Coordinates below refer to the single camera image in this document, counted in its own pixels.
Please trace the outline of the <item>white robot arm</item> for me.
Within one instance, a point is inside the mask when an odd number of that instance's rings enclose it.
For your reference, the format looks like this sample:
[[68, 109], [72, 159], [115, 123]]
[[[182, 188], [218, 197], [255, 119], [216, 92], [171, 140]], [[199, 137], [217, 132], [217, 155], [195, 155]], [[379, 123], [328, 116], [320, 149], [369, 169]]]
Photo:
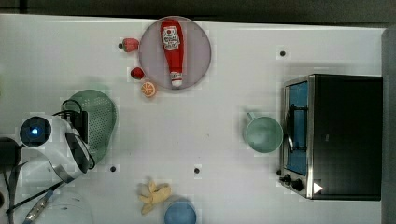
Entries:
[[89, 170], [88, 145], [58, 116], [26, 119], [1, 139], [7, 224], [93, 224], [85, 200], [64, 187]]

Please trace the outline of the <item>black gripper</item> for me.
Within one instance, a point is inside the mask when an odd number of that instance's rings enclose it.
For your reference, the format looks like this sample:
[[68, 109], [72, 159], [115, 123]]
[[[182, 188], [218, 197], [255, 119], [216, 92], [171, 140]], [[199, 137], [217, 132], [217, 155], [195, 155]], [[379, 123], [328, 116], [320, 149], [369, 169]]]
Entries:
[[71, 123], [71, 126], [76, 129], [81, 136], [82, 140], [88, 142], [88, 113], [86, 111], [77, 112], [71, 111], [64, 114], [64, 119]]

